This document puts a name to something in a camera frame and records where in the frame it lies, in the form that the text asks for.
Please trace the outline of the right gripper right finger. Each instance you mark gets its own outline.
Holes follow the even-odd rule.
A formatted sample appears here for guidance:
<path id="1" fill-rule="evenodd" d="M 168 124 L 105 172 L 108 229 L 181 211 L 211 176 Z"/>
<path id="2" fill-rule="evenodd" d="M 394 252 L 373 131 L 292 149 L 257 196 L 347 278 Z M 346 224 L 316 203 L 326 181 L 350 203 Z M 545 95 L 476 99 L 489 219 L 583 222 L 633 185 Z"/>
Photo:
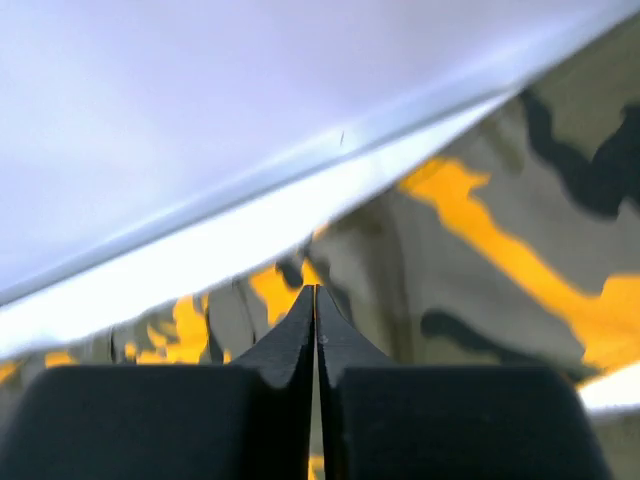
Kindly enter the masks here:
<path id="1" fill-rule="evenodd" d="M 315 291 L 330 479 L 608 479 L 570 383 L 539 366 L 402 366 Z"/>

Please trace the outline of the camouflage trousers yellow green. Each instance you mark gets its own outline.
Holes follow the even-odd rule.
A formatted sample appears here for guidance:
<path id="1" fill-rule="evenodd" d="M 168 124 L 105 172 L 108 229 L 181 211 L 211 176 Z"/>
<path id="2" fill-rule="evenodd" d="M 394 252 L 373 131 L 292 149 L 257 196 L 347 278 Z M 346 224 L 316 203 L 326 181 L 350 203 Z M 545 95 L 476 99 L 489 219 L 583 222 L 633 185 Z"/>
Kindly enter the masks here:
<path id="1" fill-rule="evenodd" d="M 539 366 L 639 475 L 635 1 L 5 1 L 1 439 L 69 366 L 226 365 L 306 287 Z"/>

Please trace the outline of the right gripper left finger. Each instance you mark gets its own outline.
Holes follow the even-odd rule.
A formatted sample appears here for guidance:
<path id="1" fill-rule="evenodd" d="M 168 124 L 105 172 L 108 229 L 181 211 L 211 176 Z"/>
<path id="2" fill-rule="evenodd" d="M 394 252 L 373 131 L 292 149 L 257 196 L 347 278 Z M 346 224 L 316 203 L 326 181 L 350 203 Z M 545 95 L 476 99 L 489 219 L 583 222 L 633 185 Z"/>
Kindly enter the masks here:
<path id="1" fill-rule="evenodd" d="M 1 439 L 5 479 L 303 479 L 315 289 L 226 365 L 41 373 Z"/>

